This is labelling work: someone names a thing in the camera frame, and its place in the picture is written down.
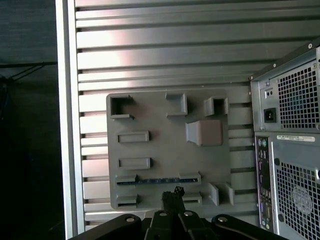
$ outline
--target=mesh vent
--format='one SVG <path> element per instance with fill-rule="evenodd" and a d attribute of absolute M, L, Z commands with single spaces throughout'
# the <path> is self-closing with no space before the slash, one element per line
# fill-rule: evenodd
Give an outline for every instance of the mesh vent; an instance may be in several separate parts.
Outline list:
<path fill-rule="evenodd" d="M 316 71 L 311 67 L 278 82 L 280 121 L 286 129 L 313 129 L 320 122 Z"/>
<path fill-rule="evenodd" d="M 320 184 L 314 171 L 281 163 L 276 171 L 284 222 L 307 240 L 320 240 Z"/>

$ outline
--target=screw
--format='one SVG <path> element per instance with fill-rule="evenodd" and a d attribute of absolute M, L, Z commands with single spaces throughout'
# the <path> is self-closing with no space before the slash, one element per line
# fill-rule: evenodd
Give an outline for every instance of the screw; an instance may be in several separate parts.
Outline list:
<path fill-rule="evenodd" d="M 220 217 L 218 218 L 218 221 L 219 221 L 220 223 L 225 223 L 225 222 L 228 221 L 228 219 L 226 219 L 224 216 L 220 216 Z"/>
<path fill-rule="evenodd" d="M 185 216 L 192 216 L 192 214 L 193 214 L 193 213 L 192 213 L 192 212 L 190 212 L 190 211 L 186 211 L 186 212 L 184 212 L 184 215 L 185 215 Z"/>
<path fill-rule="evenodd" d="M 135 219 L 134 219 L 133 217 L 128 217 L 128 218 L 126 219 L 126 221 L 127 221 L 128 223 L 132 223 L 132 222 L 135 221 Z"/>

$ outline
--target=black mount arm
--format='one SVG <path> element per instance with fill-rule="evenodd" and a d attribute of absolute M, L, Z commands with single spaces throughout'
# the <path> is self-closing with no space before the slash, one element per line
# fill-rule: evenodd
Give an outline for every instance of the black mount arm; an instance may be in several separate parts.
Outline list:
<path fill-rule="evenodd" d="M 72 240 L 286 240 L 272 232 L 220 214 L 211 222 L 186 210 L 184 189 L 177 186 L 174 192 L 162 194 L 162 210 L 143 221 L 134 214 L 123 214 L 88 230 Z"/>

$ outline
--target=label sticker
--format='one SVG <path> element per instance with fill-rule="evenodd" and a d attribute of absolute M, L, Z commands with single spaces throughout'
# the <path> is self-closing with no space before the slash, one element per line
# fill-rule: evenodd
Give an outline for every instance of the label sticker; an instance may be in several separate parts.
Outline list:
<path fill-rule="evenodd" d="M 316 139 L 314 136 L 287 136 L 287 135 L 278 135 L 276 136 L 278 140 L 289 140 L 289 141 L 300 141 L 300 142 L 315 142 Z"/>

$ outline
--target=corrugated metal wall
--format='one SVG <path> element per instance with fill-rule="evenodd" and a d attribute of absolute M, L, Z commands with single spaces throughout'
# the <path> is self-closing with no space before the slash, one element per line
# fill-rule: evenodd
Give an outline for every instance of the corrugated metal wall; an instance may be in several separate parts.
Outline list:
<path fill-rule="evenodd" d="M 77 50 L 71 55 L 78 75 L 72 81 L 78 80 L 81 138 L 76 164 L 86 229 L 119 214 L 109 204 L 107 94 L 191 86 L 227 91 L 238 204 L 225 212 L 257 224 L 247 77 L 320 34 L 320 2 L 75 0 L 75 7 Z"/>

